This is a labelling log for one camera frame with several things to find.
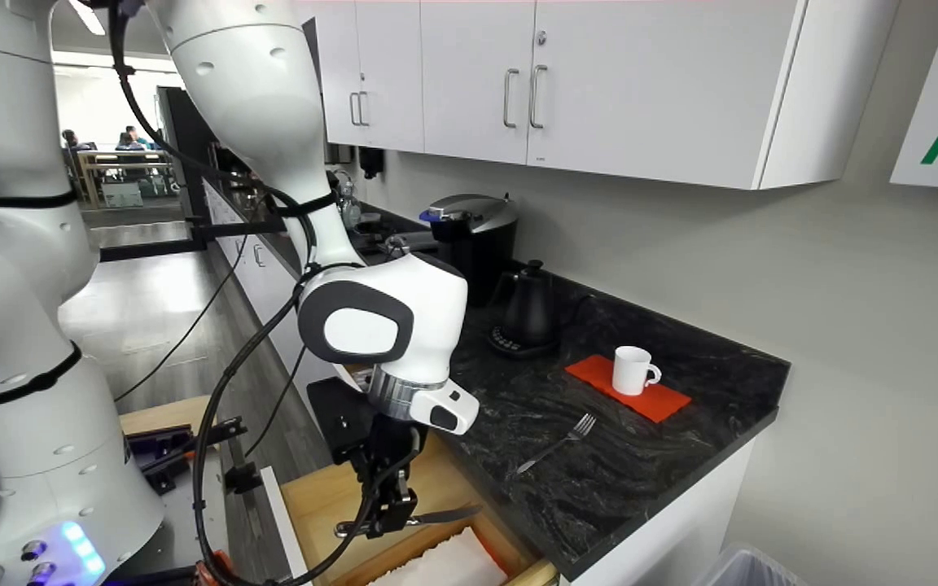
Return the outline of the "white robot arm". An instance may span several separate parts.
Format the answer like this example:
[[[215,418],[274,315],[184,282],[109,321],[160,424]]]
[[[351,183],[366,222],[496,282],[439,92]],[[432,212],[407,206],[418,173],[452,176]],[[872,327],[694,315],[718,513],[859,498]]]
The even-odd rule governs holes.
[[[366,263],[327,179],[327,116],[301,14],[289,0],[109,0],[120,86],[132,18],[149,10],[209,129],[250,168],[303,260],[301,339],[331,368],[368,368],[354,393],[399,426],[462,436],[478,416],[449,374],[470,282],[439,260]]]

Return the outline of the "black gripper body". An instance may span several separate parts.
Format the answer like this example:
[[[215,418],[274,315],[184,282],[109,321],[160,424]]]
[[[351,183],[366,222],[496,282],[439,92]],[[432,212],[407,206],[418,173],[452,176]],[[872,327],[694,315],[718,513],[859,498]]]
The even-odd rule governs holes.
[[[349,527],[351,538],[384,538],[402,529],[413,506],[412,461],[425,449],[425,430],[391,416],[374,416],[368,439],[354,449],[351,464],[361,482],[361,503]]]

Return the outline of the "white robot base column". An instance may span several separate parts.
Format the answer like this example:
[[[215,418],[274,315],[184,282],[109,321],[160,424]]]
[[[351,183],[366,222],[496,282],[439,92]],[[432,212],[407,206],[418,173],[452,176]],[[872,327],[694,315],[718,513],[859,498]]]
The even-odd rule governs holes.
[[[50,14],[0,0],[0,586],[102,586],[163,523],[60,309],[95,273],[60,150]]]

